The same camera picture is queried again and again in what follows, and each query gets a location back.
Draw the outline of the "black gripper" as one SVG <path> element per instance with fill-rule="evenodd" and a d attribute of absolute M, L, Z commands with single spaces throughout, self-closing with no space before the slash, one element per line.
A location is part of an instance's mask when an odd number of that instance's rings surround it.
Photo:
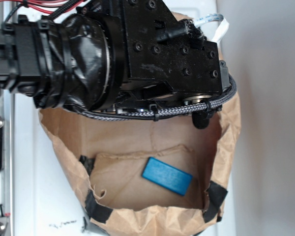
<path fill-rule="evenodd" d="M 230 76 L 218 44 L 222 14 L 189 19 L 161 0 L 92 0 L 88 15 L 108 23 L 124 44 L 125 76 L 113 107 L 123 116 L 212 113 L 230 99 Z"/>

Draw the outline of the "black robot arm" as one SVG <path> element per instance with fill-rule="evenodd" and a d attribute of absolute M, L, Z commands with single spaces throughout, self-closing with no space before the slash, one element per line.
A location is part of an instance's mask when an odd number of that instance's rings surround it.
<path fill-rule="evenodd" d="M 99 120 L 160 120 L 219 111 L 236 93 L 215 42 L 161 0 L 91 0 L 61 23 L 0 28 L 0 89 Z"/>

